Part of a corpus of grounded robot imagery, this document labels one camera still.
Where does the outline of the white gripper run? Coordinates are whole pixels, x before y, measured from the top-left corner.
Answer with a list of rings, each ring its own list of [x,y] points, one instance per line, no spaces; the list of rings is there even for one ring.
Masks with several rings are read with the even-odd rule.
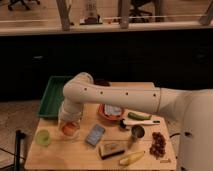
[[[65,122],[77,122],[82,118],[83,104],[63,100],[59,108],[58,118]]]

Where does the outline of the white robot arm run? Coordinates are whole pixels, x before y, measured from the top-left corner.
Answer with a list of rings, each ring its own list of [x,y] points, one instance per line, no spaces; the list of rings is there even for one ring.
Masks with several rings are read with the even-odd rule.
[[[213,89],[100,86],[81,72],[63,87],[59,123],[78,125],[85,103],[158,114],[181,123],[177,171],[213,171]]]

